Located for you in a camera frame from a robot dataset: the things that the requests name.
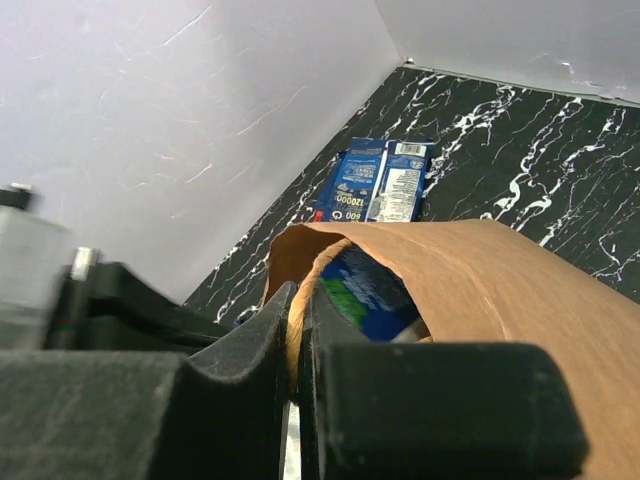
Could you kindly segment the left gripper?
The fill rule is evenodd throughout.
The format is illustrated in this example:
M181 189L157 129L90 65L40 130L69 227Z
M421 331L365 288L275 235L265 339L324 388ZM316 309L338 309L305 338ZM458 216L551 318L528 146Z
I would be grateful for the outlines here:
M66 349L83 288L95 265L91 248L71 248L69 231L33 212L29 185L1 188L1 348ZM122 263L94 269L84 320L84 348L199 351L231 328L178 305Z

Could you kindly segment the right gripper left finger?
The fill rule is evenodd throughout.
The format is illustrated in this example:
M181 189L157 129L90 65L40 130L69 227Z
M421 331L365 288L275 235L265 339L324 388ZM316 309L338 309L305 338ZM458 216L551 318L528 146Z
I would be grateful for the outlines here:
M279 479L286 283L193 356L5 350L5 479Z

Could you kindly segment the blue white snack pack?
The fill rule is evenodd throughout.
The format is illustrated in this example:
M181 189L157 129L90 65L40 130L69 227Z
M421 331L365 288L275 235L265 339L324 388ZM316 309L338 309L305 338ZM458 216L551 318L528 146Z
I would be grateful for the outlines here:
M315 204L315 222L406 223L416 219L435 142L355 137Z

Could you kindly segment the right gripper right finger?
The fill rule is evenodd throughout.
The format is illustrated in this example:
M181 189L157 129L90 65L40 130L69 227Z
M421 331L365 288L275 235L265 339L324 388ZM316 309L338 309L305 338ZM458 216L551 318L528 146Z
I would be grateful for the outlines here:
M377 343L317 287L299 360L306 479L572 479L588 439L565 379L523 343Z

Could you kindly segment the brown paper bag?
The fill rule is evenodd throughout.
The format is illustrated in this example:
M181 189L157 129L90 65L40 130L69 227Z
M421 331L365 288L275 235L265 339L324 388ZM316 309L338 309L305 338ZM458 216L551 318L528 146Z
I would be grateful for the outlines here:
M435 341L524 341L568 381L592 479L639 475L639 307L493 220L308 223L271 244L265 295L292 281L287 366L299 378L302 319L322 269L358 246L406 285Z

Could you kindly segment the dark blue chips bag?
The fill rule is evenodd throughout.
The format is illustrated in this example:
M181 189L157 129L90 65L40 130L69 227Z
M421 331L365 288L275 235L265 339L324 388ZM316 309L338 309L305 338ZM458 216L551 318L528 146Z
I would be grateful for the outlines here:
M429 336L403 281L351 245L320 274L319 281L340 314L376 342L416 342Z

